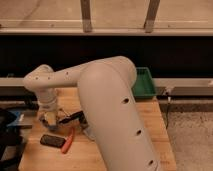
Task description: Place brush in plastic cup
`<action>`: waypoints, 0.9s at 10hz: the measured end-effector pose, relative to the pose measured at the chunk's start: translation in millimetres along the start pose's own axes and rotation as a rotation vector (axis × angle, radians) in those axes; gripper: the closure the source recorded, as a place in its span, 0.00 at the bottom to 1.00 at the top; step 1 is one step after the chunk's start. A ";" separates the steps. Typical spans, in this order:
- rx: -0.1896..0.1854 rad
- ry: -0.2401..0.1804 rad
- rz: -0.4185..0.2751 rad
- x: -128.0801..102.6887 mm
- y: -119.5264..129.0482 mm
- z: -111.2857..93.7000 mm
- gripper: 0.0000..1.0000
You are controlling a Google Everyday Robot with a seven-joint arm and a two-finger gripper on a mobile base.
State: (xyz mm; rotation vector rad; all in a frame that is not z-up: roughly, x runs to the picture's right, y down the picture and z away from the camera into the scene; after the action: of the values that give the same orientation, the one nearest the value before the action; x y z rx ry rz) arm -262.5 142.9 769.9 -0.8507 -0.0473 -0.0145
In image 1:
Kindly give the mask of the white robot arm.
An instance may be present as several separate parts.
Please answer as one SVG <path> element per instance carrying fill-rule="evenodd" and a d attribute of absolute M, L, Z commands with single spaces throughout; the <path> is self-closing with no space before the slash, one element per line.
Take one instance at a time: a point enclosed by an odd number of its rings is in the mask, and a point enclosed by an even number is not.
<path fill-rule="evenodd" d="M 57 109 L 58 88 L 77 88 L 107 171 L 163 171 L 136 107 L 136 78 L 134 63 L 116 56 L 60 71 L 41 65 L 24 77 L 23 84 L 45 111 Z"/>

